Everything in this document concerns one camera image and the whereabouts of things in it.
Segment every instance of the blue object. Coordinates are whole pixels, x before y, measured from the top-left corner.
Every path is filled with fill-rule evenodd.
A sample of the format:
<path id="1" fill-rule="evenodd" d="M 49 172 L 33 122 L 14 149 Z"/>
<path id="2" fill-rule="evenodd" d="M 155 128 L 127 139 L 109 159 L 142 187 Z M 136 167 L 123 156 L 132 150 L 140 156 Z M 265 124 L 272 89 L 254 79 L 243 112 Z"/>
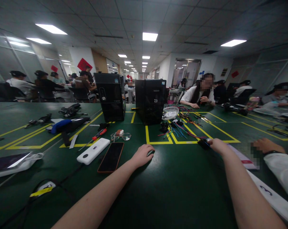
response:
<path id="1" fill-rule="evenodd" d="M 71 123 L 71 122 L 72 122 L 72 120 L 66 119 L 66 120 L 62 120 L 62 121 L 56 123 L 56 124 L 52 127 L 51 133 L 52 133 L 52 134 L 56 134 L 56 133 L 57 133 L 57 128 L 62 127 L 62 126 L 65 126 L 65 125 L 67 125 L 67 124 L 69 124 L 69 123 Z"/>

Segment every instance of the phone case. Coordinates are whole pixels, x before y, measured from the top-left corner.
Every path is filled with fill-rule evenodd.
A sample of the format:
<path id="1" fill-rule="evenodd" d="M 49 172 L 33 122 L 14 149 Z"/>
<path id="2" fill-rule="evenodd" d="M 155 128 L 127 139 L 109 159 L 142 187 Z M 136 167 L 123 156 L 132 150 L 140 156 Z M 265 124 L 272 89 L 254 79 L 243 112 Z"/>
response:
<path id="1" fill-rule="evenodd" d="M 122 147 L 122 150 L 121 150 L 119 159 L 118 159 L 118 163 L 116 164 L 116 167 L 115 167 L 115 170 L 114 170 L 114 171 L 116 171 L 116 170 L 118 169 L 118 165 L 119 165 L 119 161 L 120 161 L 120 159 L 121 159 L 121 155 L 122 155 L 122 152 L 123 152 L 123 149 L 124 149 L 124 145 L 125 145 L 125 143 L 123 143 L 123 147 Z M 114 172 L 114 171 L 99 171 L 99 168 L 97 169 L 97 172 L 98 172 L 98 173 L 113 173 L 113 172 Z"/>

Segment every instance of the smartphone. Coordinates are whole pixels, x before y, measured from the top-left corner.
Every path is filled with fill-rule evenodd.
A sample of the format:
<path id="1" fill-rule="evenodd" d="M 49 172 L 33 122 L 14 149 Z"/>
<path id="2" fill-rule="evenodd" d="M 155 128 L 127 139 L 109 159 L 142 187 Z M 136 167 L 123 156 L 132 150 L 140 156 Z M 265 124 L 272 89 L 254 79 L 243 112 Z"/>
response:
<path id="1" fill-rule="evenodd" d="M 32 152 L 0 157 L 0 171 L 13 169 L 19 166 Z"/>
<path id="2" fill-rule="evenodd" d="M 110 147 L 107 153 L 102 160 L 102 163 L 99 165 L 98 173 L 113 173 L 116 171 L 120 157 L 123 151 L 124 143 L 123 142 L 114 142 L 110 144 Z"/>

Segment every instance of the ceiling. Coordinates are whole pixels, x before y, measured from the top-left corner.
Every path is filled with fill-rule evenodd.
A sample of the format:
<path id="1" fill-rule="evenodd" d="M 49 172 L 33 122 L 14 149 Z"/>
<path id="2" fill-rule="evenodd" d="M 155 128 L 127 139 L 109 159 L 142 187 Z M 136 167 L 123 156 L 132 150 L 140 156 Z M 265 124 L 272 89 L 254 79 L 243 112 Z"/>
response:
<path id="1" fill-rule="evenodd" d="M 35 23 L 52 24 L 68 35 Z M 69 46 L 91 47 L 121 66 L 131 61 L 138 72 L 148 62 L 148 72 L 171 52 L 216 50 L 213 55 L 238 57 L 288 43 L 288 0 L 0 0 L 0 29 L 51 42 L 44 46 L 63 59 L 72 61 Z M 142 32 L 158 33 L 157 41 L 143 41 Z M 247 42 L 220 46 L 232 39 Z"/>

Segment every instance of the white shirt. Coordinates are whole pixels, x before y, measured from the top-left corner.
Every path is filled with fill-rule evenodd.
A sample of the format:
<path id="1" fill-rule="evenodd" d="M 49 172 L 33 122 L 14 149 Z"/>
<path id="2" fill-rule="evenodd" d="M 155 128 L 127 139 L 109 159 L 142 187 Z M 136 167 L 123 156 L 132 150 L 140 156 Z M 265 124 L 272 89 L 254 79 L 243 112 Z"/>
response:
<path id="1" fill-rule="evenodd" d="M 18 80 L 11 78 L 10 80 L 7 80 L 11 87 L 19 88 L 25 95 L 30 95 L 31 89 L 34 89 L 34 84 L 30 84 L 24 80 Z"/>
<path id="2" fill-rule="evenodd" d="M 196 87 L 197 87 L 197 86 L 191 87 L 191 88 L 184 94 L 184 96 L 182 96 L 181 101 L 190 102 L 190 100 L 192 99 L 192 96 L 193 96 L 193 94 L 194 94 L 194 92 L 195 92 Z M 202 94 L 203 94 L 203 92 L 200 91 L 200 92 L 199 92 L 198 101 L 200 100 Z M 210 99 L 212 102 L 215 102 L 215 100 L 214 100 L 214 92 L 213 92 L 213 91 L 210 92 L 209 99 Z"/>
<path id="3" fill-rule="evenodd" d="M 246 90 L 246 89 L 252 89 L 252 87 L 251 86 L 242 86 L 242 87 L 239 87 L 237 90 L 236 90 L 236 92 L 235 92 L 235 94 L 234 94 L 234 97 L 238 97 L 244 90 Z"/>
<path id="4" fill-rule="evenodd" d="M 272 153 L 265 156 L 264 160 L 288 194 L 288 155 Z"/>

